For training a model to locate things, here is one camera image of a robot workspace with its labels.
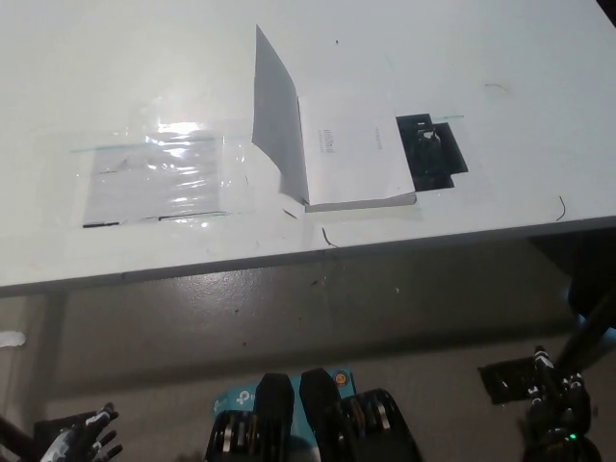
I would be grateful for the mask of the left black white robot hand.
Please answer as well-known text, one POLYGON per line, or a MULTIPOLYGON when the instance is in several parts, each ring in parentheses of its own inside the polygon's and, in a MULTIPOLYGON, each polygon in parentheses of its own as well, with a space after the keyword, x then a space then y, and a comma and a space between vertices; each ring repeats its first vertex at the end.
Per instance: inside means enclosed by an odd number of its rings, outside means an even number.
POLYGON ((44 451, 40 461, 44 462, 107 462, 122 451, 123 445, 110 446, 116 437, 114 430, 103 434, 119 413, 108 402, 91 417, 81 423, 64 429, 44 451))

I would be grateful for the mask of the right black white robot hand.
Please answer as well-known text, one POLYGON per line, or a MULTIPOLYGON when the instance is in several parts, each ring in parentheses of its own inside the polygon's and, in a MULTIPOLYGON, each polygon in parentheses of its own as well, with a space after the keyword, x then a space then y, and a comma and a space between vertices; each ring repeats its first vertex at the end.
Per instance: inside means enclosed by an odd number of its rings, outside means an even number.
POLYGON ((583 435, 591 426, 591 399, 579 372, 561 372, 542 346, 532 356, 533 376, 527 388, 526 424, 539 438, 551 431, 583 435))

